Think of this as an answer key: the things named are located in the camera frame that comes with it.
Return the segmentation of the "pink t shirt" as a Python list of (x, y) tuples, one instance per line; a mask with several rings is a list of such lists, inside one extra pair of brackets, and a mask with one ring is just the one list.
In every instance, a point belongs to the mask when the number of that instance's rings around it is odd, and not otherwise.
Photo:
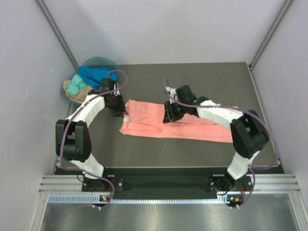
[(126, 110), (119, 130), (123, 135), (232, 143), (227, 128), (207, 119), (185, 114), (179, 121), (164, 124), (162, 104), (129, 100)]

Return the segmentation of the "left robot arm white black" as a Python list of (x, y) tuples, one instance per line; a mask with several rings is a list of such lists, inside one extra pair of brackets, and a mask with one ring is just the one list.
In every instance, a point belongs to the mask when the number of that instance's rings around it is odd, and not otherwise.
[(111, 190), (104, 176), (104, 166), (92, 154), (89, 126), (100, 111), (107, 108), (112, 116), (127, 114), (118, 83), (104, 78), (97, 89), (92, 89), (85, 101), (67, 119), (55, 125), (56, 155), (75, 165), (83, 175), (83, 184), (93, 191)]

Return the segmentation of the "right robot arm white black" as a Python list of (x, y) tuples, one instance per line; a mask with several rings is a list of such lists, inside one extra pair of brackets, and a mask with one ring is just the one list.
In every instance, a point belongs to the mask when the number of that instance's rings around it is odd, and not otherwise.
[(247, 175), (255, 157), (269, 141), (264, 126), (256, 112), (241, 112), (236, 108), (223, 108), (207, 97), (197, 98), (188, 85), (177, 89), (165, 87), (169, 100), (165, 102), (163, 123), (173, 123), (189, 114), (214, 122), (231, 132), (235, 154), (224, 176), (211, 185), (217, 193), (226, 194), (237, 190)]

